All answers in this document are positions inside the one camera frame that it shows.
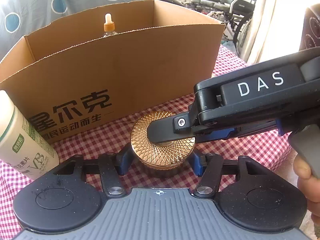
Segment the dropper bottle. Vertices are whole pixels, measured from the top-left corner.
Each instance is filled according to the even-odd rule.
[[[115,32],[115,23],[111,20],[111,14],[109,13],[106,14],[106,23],[104,24],[103,27],[105,31],[103,37],[117,34]]]

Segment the red checkered tablecloth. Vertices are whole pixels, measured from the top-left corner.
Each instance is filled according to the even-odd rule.
[[[245,62],[221,46],[213,75],[221,75],[245,66]],[[60,162],[75,154],[82,154],[85,159],[91,159],[97,158],[99,154],[105,152],[119,152],[129,142],[131,129],[140,117],[151,111],[181,113],[187,111],[188,105],[192,102],[193,95],[184,96],[63,139],[54,143],[53,147],[58,152]],[[198,144],[196,148],[203,153],[218,153],[225,159],[237,159],[240,155],[247,155],[271,170],[275,170],[291,150],[287,143],[287,136],[278,137],[277,130],[246,138]],[[232,183],[233,179],[233,176],[224,176],[221,188]],[[193,189],[199,178],[193,174],[188,163],[184,164],[182,173],[172,178],[151,178],[141,170],[135,160],[128,174],[123,176],[121,180],[127,189],[131,187],[190,187]],[[0,160],[0,236],[4,240],[13,238],[21,230],[12,210],[12,201],[19,190],[30,182],[32,182],[31,179]],[[87,182],[97,189],[101,189],[99,176],[88,175]]]

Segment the gray rubber surface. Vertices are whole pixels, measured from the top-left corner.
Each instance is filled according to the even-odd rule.
[[[60,235],[22,231],[18,240],[308,240],[293,229],[279,234],[248,232],[227,221],[211,200],[188,189],[141,189],[107,201],[90,223]]]

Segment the human hand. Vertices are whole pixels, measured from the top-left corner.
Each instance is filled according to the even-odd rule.
[[[312,175],[310,166],[299,155],[293,162],[293,170],[299,176],[298,188],[307,198],[311,218],[320,225],[320,179]]]

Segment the speaker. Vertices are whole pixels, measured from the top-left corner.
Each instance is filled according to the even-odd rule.
[[[304,22],[300,49],[309,49],[320,46],[320,4],[307,8]]]

